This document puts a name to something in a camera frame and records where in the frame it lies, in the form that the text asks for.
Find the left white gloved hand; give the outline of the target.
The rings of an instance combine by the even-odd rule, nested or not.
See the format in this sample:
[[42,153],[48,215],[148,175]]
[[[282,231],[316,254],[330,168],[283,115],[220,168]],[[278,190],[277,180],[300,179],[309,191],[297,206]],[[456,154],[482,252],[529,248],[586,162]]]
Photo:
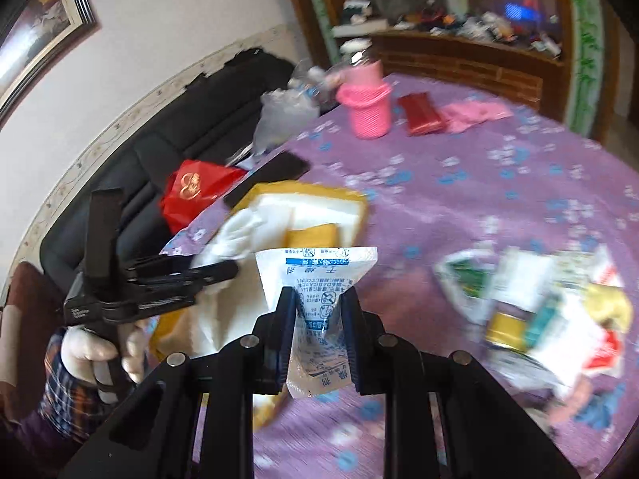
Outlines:
[[147,321],[141,320],[131,325],[120,325],[118,336],[122,349],[85,328],[68,328],[61,345],[63,366],[77,380],[96,385],[93,363],[105,363],[115,359],[121,364],[126,376],[135,384],[139,384],[145,374],[145,354],[149,347],[148,324]]

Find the left plaid sleeve forearm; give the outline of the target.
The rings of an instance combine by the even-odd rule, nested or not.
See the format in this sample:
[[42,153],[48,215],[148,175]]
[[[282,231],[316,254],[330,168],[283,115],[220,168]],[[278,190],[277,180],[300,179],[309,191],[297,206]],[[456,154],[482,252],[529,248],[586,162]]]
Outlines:
[[99,398],[99,389],[73,377],[62,361],[65,329],[50,338],[44,355],[46,384],[38,407],[39,415],[64,438],[86,442],[106,420],[111,408]]

